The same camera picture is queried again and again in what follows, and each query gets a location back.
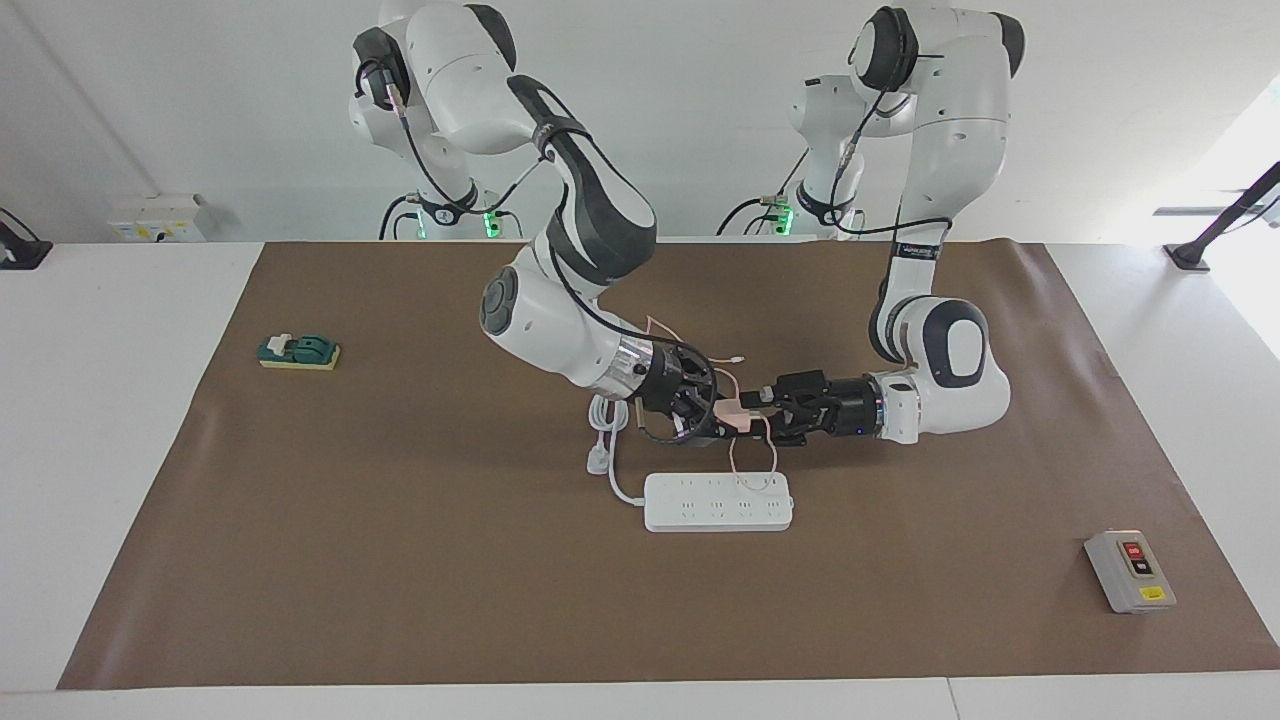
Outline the grey on-off switch box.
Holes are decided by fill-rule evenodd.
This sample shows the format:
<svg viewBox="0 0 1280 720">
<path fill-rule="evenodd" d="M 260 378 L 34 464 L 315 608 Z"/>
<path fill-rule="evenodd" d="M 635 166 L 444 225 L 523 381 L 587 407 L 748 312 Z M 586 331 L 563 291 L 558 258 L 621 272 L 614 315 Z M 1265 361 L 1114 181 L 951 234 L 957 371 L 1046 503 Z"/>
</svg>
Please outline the grey on-off switch box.
<svg viewBox="0 0 1280 720">
<path fill-rule="evenodd" d="M 1140 530 L 1105 530 L 1087 539 L 1083 550 L 1114 612 L 1140 615 L 1178 605 Z"/>
</svg>

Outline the brown table mat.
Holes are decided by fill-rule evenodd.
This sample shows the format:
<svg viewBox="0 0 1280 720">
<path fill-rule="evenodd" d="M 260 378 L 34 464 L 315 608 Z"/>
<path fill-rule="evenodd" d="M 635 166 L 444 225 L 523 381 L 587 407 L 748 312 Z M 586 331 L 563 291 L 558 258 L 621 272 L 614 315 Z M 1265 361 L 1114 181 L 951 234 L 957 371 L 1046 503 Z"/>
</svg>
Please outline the brown table mat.
<svg viewBox="0 0 1280 720">
<path fill-rule="evenodd" d="M 483 333 L 509 245 L 273 243 L 61 674 L 164 685 L 690 682 L 1280 669 L 1044 247 L 943 251 L 1007 415 L 781 456 L 773 533 L 657 534 L 585 473 L 588 393 Z M 264 368 L 320 334 L 333 370 Z M 1178 605 L 1114 612 L 1140 530 Z"/>
</svg>

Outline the white power strip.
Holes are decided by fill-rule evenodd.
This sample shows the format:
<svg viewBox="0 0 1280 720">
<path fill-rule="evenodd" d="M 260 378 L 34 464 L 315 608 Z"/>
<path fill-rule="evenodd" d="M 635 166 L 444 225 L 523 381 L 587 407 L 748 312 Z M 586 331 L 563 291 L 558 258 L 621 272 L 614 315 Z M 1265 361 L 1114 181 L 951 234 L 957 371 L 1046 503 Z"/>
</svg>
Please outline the white power strip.
<svg viewBox="0 0 1280 720">
<path fill-rule="evenodd" d="M 794 498 L 781 471 L 653 473 L 643 511 L 655 533 L 782 532 Z"/>
</svg>

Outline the white wall outlet box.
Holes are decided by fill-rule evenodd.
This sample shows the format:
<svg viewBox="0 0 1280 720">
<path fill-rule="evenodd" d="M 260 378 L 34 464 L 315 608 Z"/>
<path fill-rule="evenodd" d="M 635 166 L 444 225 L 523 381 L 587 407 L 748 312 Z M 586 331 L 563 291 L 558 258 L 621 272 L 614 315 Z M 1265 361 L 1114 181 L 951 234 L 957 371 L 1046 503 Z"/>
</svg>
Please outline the white wall outlet box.
<svg viewBox="0 0 1280 720">
<path fill-rule="evenodd" d="M 206 242 L 218 229 L 198 193 L 113 199 L 108 224 L 119 240 L 145 243 Z"/>
</svg>

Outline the green knife switch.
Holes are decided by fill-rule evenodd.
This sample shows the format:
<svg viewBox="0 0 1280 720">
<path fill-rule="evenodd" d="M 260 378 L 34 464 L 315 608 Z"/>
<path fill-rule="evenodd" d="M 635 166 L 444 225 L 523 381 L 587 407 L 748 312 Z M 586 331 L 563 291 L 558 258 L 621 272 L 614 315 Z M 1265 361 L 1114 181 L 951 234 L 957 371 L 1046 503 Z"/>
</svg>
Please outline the green knife switch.
<svg viewBox="0 0 1280 720">
<path fill-rule="evenodd" d="M 268 337 L 256 350 L 259 364 L 274 369 L 329 372 L 339 357 L 340 346 L 320 334 L 280 333 Z"/>
</svg>

